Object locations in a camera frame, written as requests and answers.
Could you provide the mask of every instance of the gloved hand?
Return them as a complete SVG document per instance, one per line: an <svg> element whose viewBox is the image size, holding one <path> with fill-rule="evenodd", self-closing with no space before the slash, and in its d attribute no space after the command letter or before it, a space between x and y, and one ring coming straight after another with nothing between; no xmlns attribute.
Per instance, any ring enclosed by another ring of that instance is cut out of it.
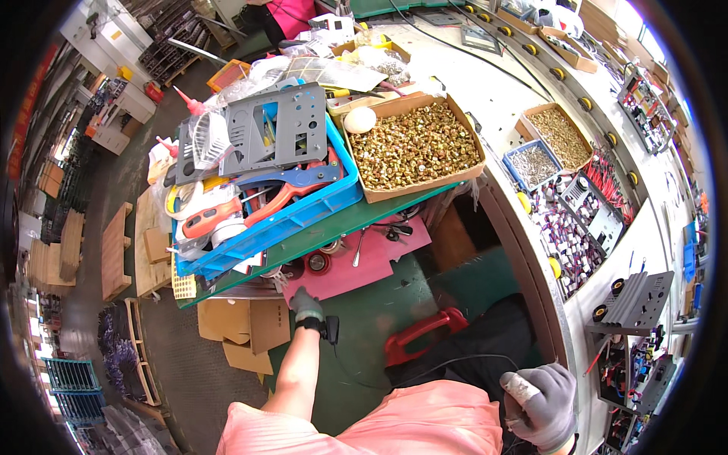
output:
<svg viewBox="0 0 728 455"><path fill-rule="evenodd" d="M566 368L551 363L503 373L506 425L541 454L560 449L577 430L572 411L577 380Z"/></svg>
<svg viewBox="0 0 728 455"><path fill-rule="evenodd" d="M313 298L306 292L305 286L298 288L296 294L288 302L288 306L296 312L296 322L307 317L316 317L323 322L323 308L318 303L318 298Z"/></svg>

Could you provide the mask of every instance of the shelf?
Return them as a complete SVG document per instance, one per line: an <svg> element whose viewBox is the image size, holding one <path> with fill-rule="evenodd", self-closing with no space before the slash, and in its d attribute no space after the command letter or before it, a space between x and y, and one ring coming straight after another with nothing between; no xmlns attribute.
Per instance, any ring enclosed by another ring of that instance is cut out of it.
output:
<svg viewBox="0 0 728 455"><path fill-rule="evenodd" d="M210 298L217 293L251 280L269 270L273 270L279 265L290 262L295 258L300 258L317 248L321 248L323 245L340 238L343 234L351 234L352 232L358 231L377 220L381 220L457 185L458 183L453 183L447 186L387 199L374 204L368 204L365 199L362 199L351 207L334 213L312 224L298 234L294 234L277 245L268 248L266 266L253 267L253 271L249 275L232 270L215 284L214 292L202 290L198 285L197 297L179 299L177 300L177 306L182 309L198 304L206 298Z"/></svg>

